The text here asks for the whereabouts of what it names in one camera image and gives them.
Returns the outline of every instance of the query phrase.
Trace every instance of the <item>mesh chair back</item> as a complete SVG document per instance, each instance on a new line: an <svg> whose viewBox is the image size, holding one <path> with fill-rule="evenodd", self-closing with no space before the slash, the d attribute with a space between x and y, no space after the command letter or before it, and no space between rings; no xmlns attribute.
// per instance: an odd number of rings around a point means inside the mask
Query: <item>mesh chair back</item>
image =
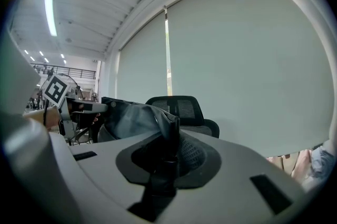
<svg viewBox="0 0 337 224"><path fill-rule="evenodd" d="M146 104L179 116L181 129L219 138L219 126L212 120L204 119L198 101L192 96L154 97Z"/></svg>
<svg viewBox="0 0 337 224"><path fill-rule="evenodd" d="M154 97L149 99L146 104L179 116L181 126L203 126L205 124L199 103L192 96Z"/></svg>

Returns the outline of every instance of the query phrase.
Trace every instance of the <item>person's arm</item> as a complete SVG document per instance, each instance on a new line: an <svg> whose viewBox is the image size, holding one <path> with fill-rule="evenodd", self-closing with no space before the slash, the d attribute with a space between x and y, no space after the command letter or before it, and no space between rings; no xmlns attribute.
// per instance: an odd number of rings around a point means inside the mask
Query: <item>person's arm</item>
<svg viewBox="0 0 337 224"><path fill-rule="evenodd" d="M24 114L23 117L31 118L43 124L43 114L44 114L44 109L32 111L30 113ZM61 119L61 116L56 106L47 108L47 114L46 114L46 128L47 129L57 126L60 119Z"/></svg>

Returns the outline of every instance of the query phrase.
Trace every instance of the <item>white wall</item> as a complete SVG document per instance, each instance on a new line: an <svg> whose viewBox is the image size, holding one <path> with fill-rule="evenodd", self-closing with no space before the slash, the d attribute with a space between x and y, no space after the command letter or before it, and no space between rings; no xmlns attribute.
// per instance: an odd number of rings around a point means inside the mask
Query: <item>white wall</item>
<svg viewBox="0 0 337 224"><path fill-rule="evenodd" d="M182 0L167 14L173 93L196 97L220 138L265 156L328 139L330 65L292 0Z"/></svg>
<svg viewBox="0 0 337 224"><path fill-rule="evenodd" d="M121 50L117 98L146 103L167 95L165 14L145 25Z"/></svg>
<svg viewBox="0 0 337 224"><path fill-rule="evenodd" d="M118 59L120 52L114 48L111 55L102 62L100 72L100 86L98 88L98 98L116 98L116 78L118 72Z"/></svg>
<svg viewBox="0 0 337 224"><path fill-rule="evenodd" d="M83 70L97 70L97 61L93 62L92 59L64 55L66 57L66 64L65 67L68 68L77 68Z"/></svg>

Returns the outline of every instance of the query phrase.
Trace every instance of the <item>fluorescent light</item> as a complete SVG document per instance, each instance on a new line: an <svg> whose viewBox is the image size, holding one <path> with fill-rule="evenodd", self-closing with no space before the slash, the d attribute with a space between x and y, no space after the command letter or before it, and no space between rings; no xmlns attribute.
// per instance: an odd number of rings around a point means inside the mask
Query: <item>fluorescent light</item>
<svg viewBox="0 0 337 224"><path fill-rule="evenodd" d="M57 36L55 20L54 20L53 0L44 0L44 7L46 9L46 16L47 16L49 31L52 36Z"/></svg>

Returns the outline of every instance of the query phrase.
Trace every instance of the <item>black slot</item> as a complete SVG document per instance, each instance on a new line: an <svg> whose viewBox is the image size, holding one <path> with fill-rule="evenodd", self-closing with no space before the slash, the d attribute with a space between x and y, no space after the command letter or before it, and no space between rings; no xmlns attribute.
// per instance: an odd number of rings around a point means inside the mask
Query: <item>black slot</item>
<svg viewBox="0 0 337 224"><path fill-rule="evenodd" d="M266 175L253 176L250 180L253 182L275 215L291 205L292 202Z"/></svg>
<svg viewBox="0 0 337 224"><path fill-rule="evenodd" d="M76 155L73 155L73 156L74 156L74 159L76 161L79 161L79 160L82 160L82 159L87 159L87 158L97 156L97 154L93 151L89 151L89 152L85 152L85 153L76 154Z"/></svg>

